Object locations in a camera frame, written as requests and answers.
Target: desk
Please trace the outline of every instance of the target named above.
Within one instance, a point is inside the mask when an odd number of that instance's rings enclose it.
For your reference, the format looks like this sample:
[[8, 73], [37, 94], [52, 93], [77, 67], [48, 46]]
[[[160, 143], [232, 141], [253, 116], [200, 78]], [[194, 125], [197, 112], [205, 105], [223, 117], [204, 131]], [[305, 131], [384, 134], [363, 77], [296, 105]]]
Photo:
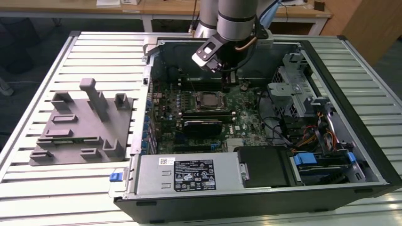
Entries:
[[[185, 34], [158, 35], [165, 37]], [[134, 84], [141, 83], [142, 73], [140, 71], [134, 73], [130, 68], [144, 67], [134, 63], [140, 62], [142, 57], [142, 41], [156, 37], [156, 35], [150, 37], [144, 33], [133, 32], [82, 32], [80, 37], [68, 37], [0, 153], [1, 226], [140, 226], [114, 206], [110, 198], [110, 196], [122, 196], [118, 189], [122, 187], [124, 190], [124, 182], [110, 184], [108, 177], [116, 170], [128, 167], [126, 161], [36, 167], [30, 167], [28, 161], [36, 140], [44, 130], [44, 123], [50, 117], [49, 111], [53, 109], [53, 105], [49, 100], [54, 91], [68, 91], [73, 98], [85, 98], [81, 97], [80, 92], [76, 92], [78, 81], [81, 78], [93, 78], [96, 86], [102, 87], [97, 89], [104, 91], [105, 97], [113, 97], [114, 93], [125, 93], [128, 97], [141, 99], [142, 96], [133, 87]], [[375, 136], [393, 168], [402, 175], [402, 139], [400, 133], [397, 133], [402, 131], [400, 101], [371, 67], [361, 62], [359, 54], [345, 42], [339, 41], [335, 37], [311, 38], [280, 35], [273, 38], [309, 40], [367, 129]], [[93, 46], [72, 51], [81, 45], [78, 42], [96, 40], [104, 40], [108, 48]], [[128, 49], [116, 46], [116, 40], [132, 41], [134, 44]], [[104, 56], [98, 52], [108, 52], [110, 58], [117, 57], [105, 67], [92, 64], [98, 62]], [[86, 60], [82, 61], [81, 66], [70, 67], [70, 64], [65, 62], [76, 57], [73, 55], [82, 53], [86, 55]], [[116, 64], [116, 59], [130, 61], [133, 64], [130, 66]], [[101, 73], [82, 74], [85, 67], [90, 67]], [[317, 78], [315, 76], [311, 78], [324, 94]], [[133, 111], [132, 119], [134, 121], [129, 124], [129, 131], [138, 128], [137, 122], [144, 119], [144, 115], [140, 117], [134, 114], [137, 112], [140, 111]], [[132, 144], [132, 141], [133, 136], [129, 134], [126, 143]], [[192, 221], [189, 224], [170, 223], [169, 225], [400, 226], [400, 202], [400, 192], [392, 192], [380, 197], [357, 200], [333, 211], [202, 220]]]
[[[0, 0], [0, 16], [141, 19], [144, 31], [152, 32], [152, 19], [190, 20], [193, 0], [141, 0], [138, 5], [121, 4], [118, 8], [96, 8], [96, 0]], [[332, 14], [308, 9], [307, 6], [279, 8], [273, 22], [312, 23], [309, 35], [319, 35]]]

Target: floor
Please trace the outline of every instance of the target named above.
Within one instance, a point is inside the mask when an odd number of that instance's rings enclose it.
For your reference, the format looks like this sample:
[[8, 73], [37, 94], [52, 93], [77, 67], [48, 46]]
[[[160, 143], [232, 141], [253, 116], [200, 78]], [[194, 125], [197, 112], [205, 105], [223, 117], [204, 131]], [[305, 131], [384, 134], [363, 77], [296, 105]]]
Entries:
[[[108, 31], [108, 32], [142, 32], [140, 20], [102, 20], [102, 19], [62, 19], [61, 26], [54, 27], [50, 19], [32, 19], [34, 29], [41, 42], [26, 49], [33, 61], [34, 68], [22, 74], [9, 74], [0, 67], [0, 76], [9, 83], [14, 92], [10, 97], [0, 95], [0, 150], [9, 134], [20, 120], [20, 117], [34, 95], [40, 82], [46, 75], [53, 60], [62, 47], [70, 31]], [[153, 20], [154, 32], [185, 32], [188, 21]], [[396, 41], [373, 69], [387, 82], [388, 86], [402, 98], [402, 41]]]

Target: metal bracket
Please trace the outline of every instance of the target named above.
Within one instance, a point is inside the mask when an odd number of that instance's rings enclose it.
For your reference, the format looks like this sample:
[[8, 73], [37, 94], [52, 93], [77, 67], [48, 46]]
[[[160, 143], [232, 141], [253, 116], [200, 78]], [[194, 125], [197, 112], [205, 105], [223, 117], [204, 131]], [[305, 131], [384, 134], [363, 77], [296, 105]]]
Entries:
[[309, 101], [311, 105], [324, 106], [325, 104], [331, 103], [331, 101], [328, 100], [327, 97], [309, 97], [309, 98], [307, 98], [307, 100]]
[[271, 90], [271, 94], [283, 97], [283, 96], [291, 96], [292, 94], [300, 94], [301, 89], [297, 84], [289, 84], [289, 83], [269, 83], [268, 89]]
[[152, 53], [157, 51], [157, 38], [156, 37], [145, 37], [144, 38], [144, 45], [142, 45], [142, 51], [144, 55], [149, 56]]
[[247, 170], [247, 164], [245, 163], [240, 163], [240, 176], [241, 176], [241, 180], [249, 180], [249, 176], [248, 176], [248, 170]]
[[257, 46], [271, 47], [273, 44], [273, 35], [268, 29], [264, 29], [265, 33], [263, 33], [264, 39], [257, 39]]
[[148, 62], [148, 56], [142, 56], [141, 62], [142, 62], [142, 63], [146, 63], [146, 62]]

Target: blue connector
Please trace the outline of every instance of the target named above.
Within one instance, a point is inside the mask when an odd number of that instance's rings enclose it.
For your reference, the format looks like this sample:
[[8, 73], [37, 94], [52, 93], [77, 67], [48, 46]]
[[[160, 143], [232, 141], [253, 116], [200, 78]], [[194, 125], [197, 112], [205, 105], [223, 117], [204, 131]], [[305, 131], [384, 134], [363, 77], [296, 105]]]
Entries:
[[109, 182], [118, 182], [122, 181], [122, 173], [112, 173], [109, 178], [108, 178]]
[[141, 147], [142, 149], [145, 149], [145, 148], [148, 147], [148, 142], [146, 142], [146, 141], [142, 141], [142, 142], [140, 143], [140, 147]]
[[213, 151], [217, 146], [219, 144], [211, 144], [211, 151]]
[[145, 111], [149, 111], [152, 107], [152, 102], [146, 100]]
[[356, 162], [356, 157], [353, 156], [353, 154], [351, 152], [347, 152], [347, 157], [348, 157], [348, 160], [351, 163], [355, 163]]
[[299, 153], [293, 156], [295, 164], [315, 164], [316, 159], [312, 153]]

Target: warning label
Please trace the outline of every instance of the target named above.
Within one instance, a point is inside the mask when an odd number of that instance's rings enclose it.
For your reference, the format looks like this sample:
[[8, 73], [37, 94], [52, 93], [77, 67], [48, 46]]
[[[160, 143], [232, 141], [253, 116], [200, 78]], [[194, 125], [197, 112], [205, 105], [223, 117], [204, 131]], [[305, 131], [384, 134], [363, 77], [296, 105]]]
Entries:
[[212, 160], [174, 161], [174, 191], [216, 190]]

